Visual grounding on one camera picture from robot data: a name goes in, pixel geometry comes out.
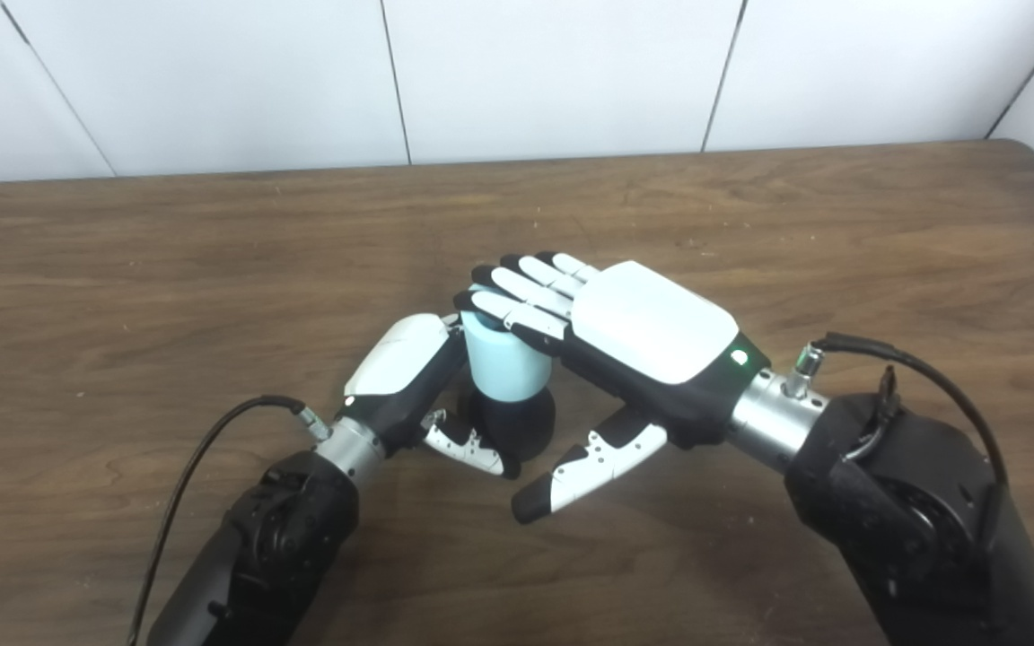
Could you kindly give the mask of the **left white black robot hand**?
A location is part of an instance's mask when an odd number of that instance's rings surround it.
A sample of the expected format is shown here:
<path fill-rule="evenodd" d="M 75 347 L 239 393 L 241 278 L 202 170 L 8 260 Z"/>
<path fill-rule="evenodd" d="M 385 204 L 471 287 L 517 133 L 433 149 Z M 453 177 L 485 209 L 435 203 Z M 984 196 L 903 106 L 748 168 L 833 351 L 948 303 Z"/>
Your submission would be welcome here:
<path fill-rule="evenodd" d="M 316 453 L 355 486 L 399 451 L 431 447 L 461 465 L 513 479 L 520 463 L 485 441 L 468 421 L 435 408 L 468 360 L 460 316 L 419 312 L 398 320 L 362 360 Z"/>

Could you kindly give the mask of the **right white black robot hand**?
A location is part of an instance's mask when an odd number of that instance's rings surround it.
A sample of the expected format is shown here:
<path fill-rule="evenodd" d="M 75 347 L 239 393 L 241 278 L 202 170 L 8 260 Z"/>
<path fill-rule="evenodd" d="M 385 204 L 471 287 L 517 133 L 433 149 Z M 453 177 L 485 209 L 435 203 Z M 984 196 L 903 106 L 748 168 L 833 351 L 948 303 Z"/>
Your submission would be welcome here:
<path fill-rule="evenodd" d="M 548 518 L 662 447 L 718 445 L 771 362 L 722 307 L 639 262 L 598 269 L 564 253 L 477 266 L 454 306 L 500 324 L 533 351 L 621 402 L 553 469 L 512 497 L 522 525 Z"/>

